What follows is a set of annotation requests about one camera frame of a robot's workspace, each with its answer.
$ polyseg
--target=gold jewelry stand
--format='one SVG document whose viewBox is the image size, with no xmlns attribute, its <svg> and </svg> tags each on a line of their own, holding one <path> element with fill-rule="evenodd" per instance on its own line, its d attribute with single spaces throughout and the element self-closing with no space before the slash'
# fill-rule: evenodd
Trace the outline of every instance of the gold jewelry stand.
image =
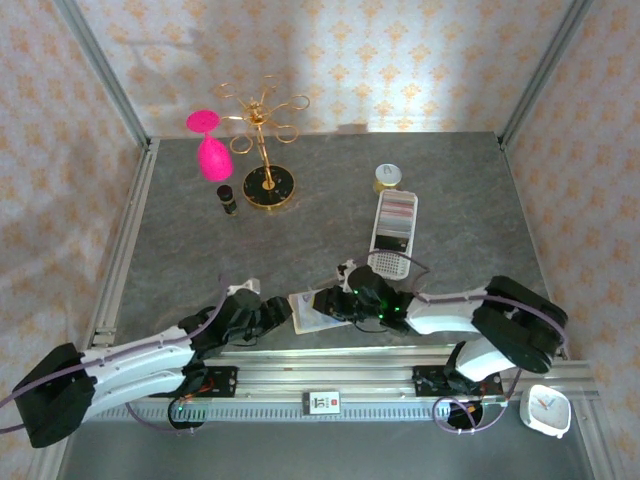
<svg viewBox="0 0 640 480">
<path fill-rule="evenodd" d="M 291 172 L 278 165 L 272 165 L 269 161 L 267 148 L 264 144 L 264 126 L 274 127 L 276 138 L 282 143 L 291 143 L 298 138 L 299 132 L 293 125 L 280 125 L 272 119 L 272 115 L 280 108 L 289 110 L 305 110 L 311 104 L 306 95 L 293 95 L 285 103 L 269 108 L 264 101 L 268 92 L 274 92 L 280 85 L 280 79 L 275 75 L 263 77 L 262 95 L 260 100 L 253 97 L 248 102 L 243 102 L 238 97 L 236 87 L 231 83 L 218 85 L 215 93 L 220 98 L 235 98 L 242 105 L 242 116 L 227 116 L 221 120 L 242 120 L 247 124 L 247 131 L 238 135 L 229 142 L 229 149 L 233 153 L 244 155 L 253 148 L 253 138 L 256 137 L 258 152 L 264 165 L 253 169 L 244 179 L 242 192 L 249 203 L 258 208 L 272 210 L 287 202 L 295 190 L 295 180 Z M 249 146 L 245 149 L 237 148 L 240 139 L 246 139 Z"/>
</svg>

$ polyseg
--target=gray table surface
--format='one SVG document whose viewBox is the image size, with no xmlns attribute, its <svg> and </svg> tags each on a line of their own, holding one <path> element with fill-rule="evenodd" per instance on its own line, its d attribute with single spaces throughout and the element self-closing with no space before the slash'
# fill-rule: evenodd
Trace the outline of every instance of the gray table surface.
<svg viewBox="0 0 640 480">
<path fill-rule="evenodd" d="M 295 176 L 296 192 L 273 213 L 251 207 L 241 185 L 260 165 L 258 153 L 234 155 L 228 183 L 237 193 L 236 217 L 224 214 L 217 184 L 200 174 L 198 145 L 199 140 L 160 142 L 117 343 L 157 333 L 214 303 L 220 273 L 237 284 L 260 279 L 265 299 L 334 278 L 338 264 L 368 250 L 378 201 L 374 171 L 386 162 L 400 167 L 402 188 L 419 198 L 413 255 L 432 269 L 423 291 L 476 288 L 500 274 L 545 294 L 520 202 L 492 133 L 317 135 L 288 145 L 267 138 L 273 163 Z M 412 267 L 409 279 L 418 272 Z M 288 323 L 255 348 L 442 344 L 459 338 L 367 335 L 352 326 L 296 335 Z"/>
<path fill-rule="evenodd" d="M 90 421 L 69 450 L 59 480 L 593 478 L 578 425 L 547 437 L 522 424 L 518 402 L 490 430 L 461 437 L 433 422 L 218 423 L 178 438 Z"/>
<path fill-rule="evenodd" d="M 380 163 L 397 164 L 419 197 L 414 256 L 432 273 L 424 290 L 461 291 L 509 275 L 545 294 L 520 203 L 493 134 L 406 133 L 267 139 L 274 162 L 297 179 L 272 214 L 242 198 L 257 152 L 235 159 L 229 183 L 239 215 L 226 216 L 195 160 L 197 140 L 160 143 L 122 299 L 117 341 L 161 331 L 214 302 L 217 276 L 262 282 L 263 298 L 318 286 L 336 265 L 366 253 Z M 418 273 L 412 268 L 410 278 Z M 296 336 L 291 324 L 258 349 L 442 344 L 353 327 Z M 517 403 L 490 431 L 470 437 L 424 423 L 225 423 L 176 438 L 132 421 L 89 421 L 72 437 L 60 479 L 593 478 L 578 425 L 561 440 L 526 428 Z"/>
</svg>

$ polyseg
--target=floral wallpaper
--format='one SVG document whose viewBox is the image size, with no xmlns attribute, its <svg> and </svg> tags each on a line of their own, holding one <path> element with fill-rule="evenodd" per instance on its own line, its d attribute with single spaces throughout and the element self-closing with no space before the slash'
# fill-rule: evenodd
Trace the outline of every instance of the floral wallpaper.
<svg viewBox="0 0 640 480">
<path fill-rule="evenodd" d="M 189 112 L 237 114 L 213 89 L 309 95 L 303 132 L 500 132 L 570 0 L 79 0 L 151 136 Z M 231 133 L 219 129 L 221 134 Z"/>
<path fill-rule="evenodd" d="M 139 150 L 53 2 L 0 2 L 0 396 L 84 339 Z M 0 425 L 19 423 L 15 406 Z M 24 432 L 0 478 L 25 477 Z"/>
<path fill-rule="evenodd" d="M 570 351 L 640 472 L 640 3 L 596 0 L 509 158 Z"/>
</svg>

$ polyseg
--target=yellow jar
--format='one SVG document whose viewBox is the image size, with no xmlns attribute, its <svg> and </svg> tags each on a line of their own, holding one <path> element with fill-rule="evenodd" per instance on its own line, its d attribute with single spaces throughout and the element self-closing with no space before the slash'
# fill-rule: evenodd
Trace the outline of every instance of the yellow jar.
<svg viewBox="0 0 640 480">
<path fill-rule="evenodd" d="M 376 178 L 373 182 L 373 190 L 380 195 L 382 190 L 397 189 L 402 180 L 402 172 L 391 163 L 383 163 L 376 168 Z"/>
</svg>

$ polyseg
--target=white lid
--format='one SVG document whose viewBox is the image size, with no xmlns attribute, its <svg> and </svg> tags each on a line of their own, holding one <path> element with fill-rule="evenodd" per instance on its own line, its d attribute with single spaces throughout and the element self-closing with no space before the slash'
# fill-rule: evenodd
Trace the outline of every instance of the white lid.
<svg viewBox="0 0 640 480">
<path fill-rule="evenodd" d="M 376 168 L 376 178 L 383 185 L 397 185 L 402 180 L 402 172 L 391 163 L 383 163 Z"/>
</svg>

